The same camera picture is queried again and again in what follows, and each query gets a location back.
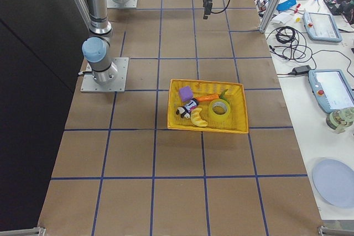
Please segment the yellow tape roll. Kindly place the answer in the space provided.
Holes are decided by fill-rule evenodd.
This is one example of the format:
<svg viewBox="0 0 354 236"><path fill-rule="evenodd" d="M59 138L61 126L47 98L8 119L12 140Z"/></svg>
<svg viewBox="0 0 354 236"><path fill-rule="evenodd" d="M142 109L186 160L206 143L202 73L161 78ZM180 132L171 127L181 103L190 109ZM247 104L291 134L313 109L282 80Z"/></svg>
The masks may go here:
<svg viewBox="0 0 354 236"><path fill-rule="evenodd" d="M231 113L231 107L224 99L215 99L208 106L208 115L212 121L224 122Z"/></svg>

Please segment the blue box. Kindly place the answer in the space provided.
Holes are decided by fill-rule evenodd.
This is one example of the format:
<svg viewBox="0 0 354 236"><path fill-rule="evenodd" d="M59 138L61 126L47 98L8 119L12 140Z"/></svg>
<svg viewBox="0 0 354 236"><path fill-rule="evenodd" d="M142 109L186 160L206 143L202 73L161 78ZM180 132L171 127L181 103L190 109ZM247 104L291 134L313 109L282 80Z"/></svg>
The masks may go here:
<svg viewBox="0 0 354 236"><path fill-rule="evenodd" d="M290 9L291 7L295 6L297 4L296 0L280 0L276 10L282 12L285 10Z"/></svg>

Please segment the purple cube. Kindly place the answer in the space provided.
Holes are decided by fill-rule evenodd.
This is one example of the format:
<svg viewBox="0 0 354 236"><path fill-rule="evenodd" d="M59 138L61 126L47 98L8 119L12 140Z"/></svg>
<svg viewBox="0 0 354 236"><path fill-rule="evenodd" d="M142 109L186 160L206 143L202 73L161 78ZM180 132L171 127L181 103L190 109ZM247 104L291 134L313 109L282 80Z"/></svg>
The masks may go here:
<svg viewBox="0 0 354 236"><path fill-rule="evenodd" d="M190 86L184 86L178 90L179 97L182 102L189 101L193 98L193 92Z"/></svg>

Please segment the orange toy carrot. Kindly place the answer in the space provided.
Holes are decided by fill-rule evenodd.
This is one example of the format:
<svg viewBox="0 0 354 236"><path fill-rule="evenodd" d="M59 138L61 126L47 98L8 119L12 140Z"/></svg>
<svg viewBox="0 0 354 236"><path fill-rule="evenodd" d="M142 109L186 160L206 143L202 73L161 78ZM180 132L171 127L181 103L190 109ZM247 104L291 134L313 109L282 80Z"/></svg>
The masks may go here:
<svg viewBox="0 0 354 236"><path fill-rule="evenodd" d="M225 97L225 93L228 91L228 89L223 90L221 92L221 94L212 94L212 95L207 95L207 96L200 96L200 97L196 97L195 99L198 102L210 102L216 99L223 99L224 101L227 101L226 97Z"/></svg>

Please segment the black white plush toy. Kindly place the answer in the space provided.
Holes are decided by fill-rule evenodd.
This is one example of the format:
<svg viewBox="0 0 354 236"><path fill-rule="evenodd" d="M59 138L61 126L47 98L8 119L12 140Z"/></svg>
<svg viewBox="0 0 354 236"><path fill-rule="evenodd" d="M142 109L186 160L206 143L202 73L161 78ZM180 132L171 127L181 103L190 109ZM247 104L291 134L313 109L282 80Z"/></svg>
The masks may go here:
<svg viewBox="0 0 354 236"><path fill-rule="evenodd" d="M199 102L196 98L192 98L188 103L183 106L180 106L176 110L176 115L181 116L182 118L190 119L191 112L197 108Z"/></svg>

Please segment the toy croissant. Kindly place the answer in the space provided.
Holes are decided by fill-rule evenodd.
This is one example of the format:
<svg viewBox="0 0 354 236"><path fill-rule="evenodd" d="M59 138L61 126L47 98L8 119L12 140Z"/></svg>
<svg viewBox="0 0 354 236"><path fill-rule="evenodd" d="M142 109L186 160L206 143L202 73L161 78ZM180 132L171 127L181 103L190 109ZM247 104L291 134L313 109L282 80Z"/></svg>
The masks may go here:
<svg viewBox="0 0 354 236"><path fill-rule="evenodd" d="M202 108L200 108L200 107L194 108L191 111L191 115L190 115L191 122L193 125L195 125L197 127L207 127L208 122L201 118L201 115L200 115L201 111L202 111Z"/></svg>

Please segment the far teach pendant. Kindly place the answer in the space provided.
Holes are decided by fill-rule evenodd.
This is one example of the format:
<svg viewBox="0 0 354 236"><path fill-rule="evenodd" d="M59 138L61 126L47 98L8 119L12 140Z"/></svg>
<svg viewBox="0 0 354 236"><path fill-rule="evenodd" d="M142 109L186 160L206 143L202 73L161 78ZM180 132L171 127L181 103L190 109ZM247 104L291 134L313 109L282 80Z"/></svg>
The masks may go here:
<svg viewBox="0 0 354 236"><path fill-rule="evenodd" d="M342 36L332 14L305 12L303 21L311 40L331 43L342 42Z"/></svg>

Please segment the teach pendant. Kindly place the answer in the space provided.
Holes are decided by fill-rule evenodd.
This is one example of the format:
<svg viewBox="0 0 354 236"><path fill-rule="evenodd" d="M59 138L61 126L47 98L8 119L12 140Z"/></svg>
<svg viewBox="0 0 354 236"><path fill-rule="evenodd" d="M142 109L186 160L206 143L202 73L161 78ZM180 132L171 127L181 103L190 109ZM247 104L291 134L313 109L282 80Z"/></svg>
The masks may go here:
<svg viewBox="0 0 354 236"><path fill-rule="evenodd" d="M310 70L308 80L317 103L325 113L353 107L353 92L341 70Z"/></svg>
<svg viewBox="0 0 354 236"><path fill-rule="evenodd" d="M342 36L332 14L305 12L303 21L311 40L331 43L342 42Z"/></svg>

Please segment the black power adapter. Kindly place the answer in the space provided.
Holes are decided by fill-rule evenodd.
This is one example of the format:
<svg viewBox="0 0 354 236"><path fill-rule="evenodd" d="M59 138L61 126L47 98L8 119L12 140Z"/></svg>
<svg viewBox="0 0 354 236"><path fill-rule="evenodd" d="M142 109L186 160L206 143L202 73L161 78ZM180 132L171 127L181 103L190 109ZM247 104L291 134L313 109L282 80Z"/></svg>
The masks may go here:
<svg viewBox="0 0 354 236"><path fill-rule="evenodd" d="M293 68L287 75L299 76L299 75L306 75L312 68L309 65L305 66L298 66Z"/></svg>

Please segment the yellow plastic basket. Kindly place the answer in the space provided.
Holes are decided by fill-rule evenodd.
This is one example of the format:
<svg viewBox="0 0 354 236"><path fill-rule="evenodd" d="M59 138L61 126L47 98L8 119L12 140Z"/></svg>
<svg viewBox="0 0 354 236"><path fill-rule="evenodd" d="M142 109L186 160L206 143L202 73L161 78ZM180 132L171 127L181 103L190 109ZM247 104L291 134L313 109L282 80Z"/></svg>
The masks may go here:
<svg viewBox="0 0 354 236"><path fill-rule="evenodd" d="M184 86L191 87L193 98L215 93L221 94L223 90L228 89L225 97L231 107L231 113L226 121L215 122L209 118L208 106L211 101L199 102L198 105L198 107L202 108L200 112L201 118L208 122L207 127L197 127L192 124L191 119L176 115L177 108L189 102L182 102L179 97L178 90ZM169 88L167 126L169 129L177 130L247 134L249 129L244 86L240 83L230 82L172 79Z"/></svg>

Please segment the near teach pendant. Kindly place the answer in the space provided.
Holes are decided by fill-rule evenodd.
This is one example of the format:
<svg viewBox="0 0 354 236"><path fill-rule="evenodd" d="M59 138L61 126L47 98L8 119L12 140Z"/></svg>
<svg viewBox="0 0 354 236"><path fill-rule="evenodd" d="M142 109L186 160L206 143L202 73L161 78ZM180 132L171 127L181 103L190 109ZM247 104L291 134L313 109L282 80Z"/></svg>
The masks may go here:
<svg viewBox="0 0 354 236"><path fill-rule="evenodd" d="M341 70L310 70L308 80L317 103L325 113L353 107L353 92Z"/></svg>

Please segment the green glass jar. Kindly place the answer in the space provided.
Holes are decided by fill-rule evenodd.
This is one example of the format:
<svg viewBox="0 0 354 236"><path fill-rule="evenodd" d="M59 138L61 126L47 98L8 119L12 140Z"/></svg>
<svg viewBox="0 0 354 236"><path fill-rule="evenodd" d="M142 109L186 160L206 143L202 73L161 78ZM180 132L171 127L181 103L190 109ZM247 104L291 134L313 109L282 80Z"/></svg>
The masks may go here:
<svg viewBox="0 0 354 236"><path fill-rule="evenodd" d="M353 125L353 107L331 112L326 117L326 123L335 133L343 133L346 128Z"/></svg>

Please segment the light blue plate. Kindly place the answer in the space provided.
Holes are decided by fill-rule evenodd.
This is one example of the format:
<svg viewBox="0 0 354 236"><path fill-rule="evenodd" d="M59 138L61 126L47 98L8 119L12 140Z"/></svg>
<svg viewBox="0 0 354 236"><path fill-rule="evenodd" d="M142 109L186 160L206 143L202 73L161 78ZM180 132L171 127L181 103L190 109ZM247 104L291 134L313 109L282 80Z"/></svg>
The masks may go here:
<svg viewBox="0 0 354 236"><path fill-rule="evenodd" d="M313 182L320 196L340 208L353 208L353 170L346 164L325 159L313 169Z"/></svg>

